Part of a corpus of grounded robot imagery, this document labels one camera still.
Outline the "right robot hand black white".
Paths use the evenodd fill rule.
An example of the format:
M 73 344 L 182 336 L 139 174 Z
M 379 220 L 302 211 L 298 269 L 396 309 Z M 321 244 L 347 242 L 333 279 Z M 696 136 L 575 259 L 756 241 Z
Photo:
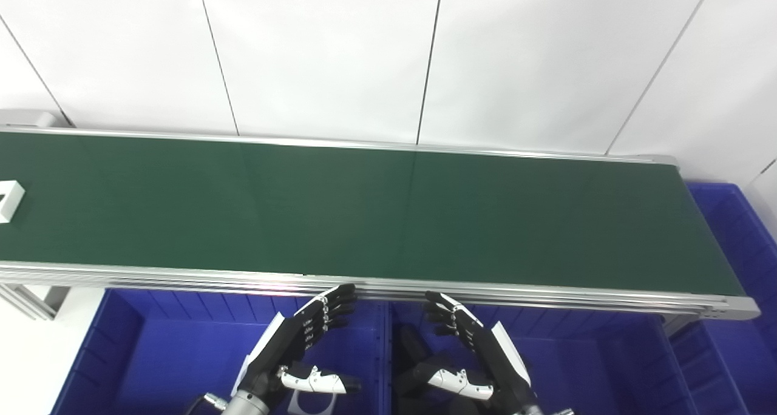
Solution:
M 399 414 L 541 414 L 528 367 L 502 323 L 487 327 L 463 303 L 427 291 L 425 318 L 438 337 L 456 337 L 475 355 L 478 367 L 456 368 L 434 354 L 420 332 L 399 330 L 400 369 L 392 380 Z

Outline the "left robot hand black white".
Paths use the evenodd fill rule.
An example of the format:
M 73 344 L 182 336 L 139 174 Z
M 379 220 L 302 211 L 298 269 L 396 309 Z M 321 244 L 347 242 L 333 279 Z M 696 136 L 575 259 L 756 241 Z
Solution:
M 288 390 L 346 394 L 361 390 L 361 380 L 344 374 L 328 373 L 316 365 L 303 363 L 305 352 L 325 333 L 347 326 L 355 311 L 355 285 L 343 283 L 316 294 L 289 317 L 277 313 L 251 351 L 233 397 L 276 407 Z

